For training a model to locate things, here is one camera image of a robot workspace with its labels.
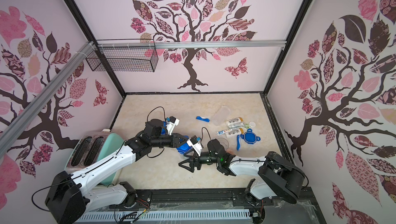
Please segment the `white toothpaste tube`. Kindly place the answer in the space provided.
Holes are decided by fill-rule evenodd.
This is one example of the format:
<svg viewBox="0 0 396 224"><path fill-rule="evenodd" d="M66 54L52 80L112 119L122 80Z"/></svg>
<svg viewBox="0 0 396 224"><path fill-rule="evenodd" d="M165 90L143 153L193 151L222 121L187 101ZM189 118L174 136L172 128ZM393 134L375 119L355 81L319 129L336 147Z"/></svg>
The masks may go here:
<svg viewBox="0 0 396 224"><path fill-rule="evenodd" d="M225 130L218 131L216 134L217 134L217 136L221 136L221 135L226 134L226 132L228 132L230 129L235 129L235 128L242 128L242 126L227 128L227 129L225 129Z"/></svg>

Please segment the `detached blue container lid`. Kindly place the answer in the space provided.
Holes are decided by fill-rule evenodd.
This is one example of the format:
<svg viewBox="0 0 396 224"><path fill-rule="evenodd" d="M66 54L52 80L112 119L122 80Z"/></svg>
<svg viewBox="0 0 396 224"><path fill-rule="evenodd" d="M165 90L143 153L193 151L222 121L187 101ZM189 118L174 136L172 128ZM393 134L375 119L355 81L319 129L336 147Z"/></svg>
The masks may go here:
<svg viewBox="0 0 396 224"><path fill-rule="evenodd" d="M240 135L241 139L243 139L247 144L255 144L258 141L261 141L261 137L257 136L251 128L247 129L246 132Z"/></svg>

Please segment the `small white round cap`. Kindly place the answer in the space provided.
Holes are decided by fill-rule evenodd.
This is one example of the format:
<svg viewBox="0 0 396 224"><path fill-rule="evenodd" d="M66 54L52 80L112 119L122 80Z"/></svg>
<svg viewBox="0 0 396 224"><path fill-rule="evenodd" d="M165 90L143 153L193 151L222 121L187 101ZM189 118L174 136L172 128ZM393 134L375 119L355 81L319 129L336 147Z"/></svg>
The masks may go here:
<svg viewBox="0 0 396 224"><path fill-rule="evenodd" d="M250 127L250 128L256 127L256 123L253 122L253 121L249 122L249 127Z"/></svg>

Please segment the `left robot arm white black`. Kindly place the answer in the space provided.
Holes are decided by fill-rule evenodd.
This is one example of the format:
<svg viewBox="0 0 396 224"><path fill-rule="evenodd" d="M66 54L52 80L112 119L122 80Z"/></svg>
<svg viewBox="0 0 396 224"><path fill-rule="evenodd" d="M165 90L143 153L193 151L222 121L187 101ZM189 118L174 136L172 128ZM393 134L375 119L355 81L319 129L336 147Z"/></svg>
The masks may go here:
<svg viewBox="0 0 396 224"><path fill-rule="evenodd" d="M128 196L124 185L99 191L96 196L92 196L91 191L118 170L148 155L154 147L179 148L187 144L189 138L174 133L174 127L174 123L165 126L159 119L148 121L144 130L107 157L72 174L66 171L57 174L45 199L45 205L56 223L72 224L91 209L121 204Z"/></svg>

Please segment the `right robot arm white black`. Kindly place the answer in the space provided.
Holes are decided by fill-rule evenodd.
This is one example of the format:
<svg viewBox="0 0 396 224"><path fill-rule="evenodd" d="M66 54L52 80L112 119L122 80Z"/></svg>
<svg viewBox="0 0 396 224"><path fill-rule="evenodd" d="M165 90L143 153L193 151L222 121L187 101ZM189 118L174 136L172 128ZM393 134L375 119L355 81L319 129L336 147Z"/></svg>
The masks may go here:
<svg viewBox="0 0 396 224"><path fill-rule="evenodd" d="M227 152L217 139L209 141L207 148L201 153L184 154L186 159L178 163L179 167L194 172L202 165L215 165L225 176L253 176L247 193L254 198L279 197L288 203L297 203L306 175L278 153L270 151L264 157L243 158Z"/></svg>

